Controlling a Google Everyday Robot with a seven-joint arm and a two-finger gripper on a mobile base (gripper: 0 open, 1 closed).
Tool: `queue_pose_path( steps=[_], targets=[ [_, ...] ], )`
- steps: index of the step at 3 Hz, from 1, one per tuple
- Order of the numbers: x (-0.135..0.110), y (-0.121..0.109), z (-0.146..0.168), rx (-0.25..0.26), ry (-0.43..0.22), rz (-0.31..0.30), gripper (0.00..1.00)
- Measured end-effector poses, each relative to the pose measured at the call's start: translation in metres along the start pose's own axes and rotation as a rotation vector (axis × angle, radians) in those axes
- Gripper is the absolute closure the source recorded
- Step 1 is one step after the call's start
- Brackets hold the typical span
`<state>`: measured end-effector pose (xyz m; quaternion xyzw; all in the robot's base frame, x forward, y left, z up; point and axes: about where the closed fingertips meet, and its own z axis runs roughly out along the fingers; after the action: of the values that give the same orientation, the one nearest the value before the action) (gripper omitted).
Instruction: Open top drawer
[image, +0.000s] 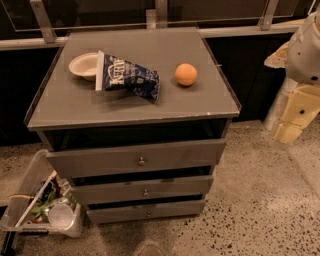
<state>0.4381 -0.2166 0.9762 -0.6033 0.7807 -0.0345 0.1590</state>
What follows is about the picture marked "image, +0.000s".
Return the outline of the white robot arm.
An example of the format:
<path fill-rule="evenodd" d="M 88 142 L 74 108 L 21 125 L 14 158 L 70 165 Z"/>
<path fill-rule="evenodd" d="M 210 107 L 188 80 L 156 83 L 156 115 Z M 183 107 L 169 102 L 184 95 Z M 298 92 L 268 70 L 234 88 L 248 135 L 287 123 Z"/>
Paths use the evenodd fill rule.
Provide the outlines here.
<path fill-rule="evenodd" d="M 274 140 L 292 144 L 320 112 L 320 9 L 310 13 L 290 40 L 264 65 L 286 77 L 264 121 Z"/>

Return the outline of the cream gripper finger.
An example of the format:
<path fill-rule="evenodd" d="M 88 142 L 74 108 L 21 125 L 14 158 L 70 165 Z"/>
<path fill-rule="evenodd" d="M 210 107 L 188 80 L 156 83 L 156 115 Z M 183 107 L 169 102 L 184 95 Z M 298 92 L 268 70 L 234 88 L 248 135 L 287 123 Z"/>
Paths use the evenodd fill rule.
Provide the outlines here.
<path fill-rule="evenodd" d="M 280 46 L 274 53 L 266 58 L 264 65 L 270 68 L 284 68 L 286 64 L 286 55 L 288 42 Z"/>
<path fill-rule="evenodd" d="M 320 88 L 303 85 L 288 96 L 288 102 L 274 139 L 282 144 L 293 143 L 320 113 Z"/>

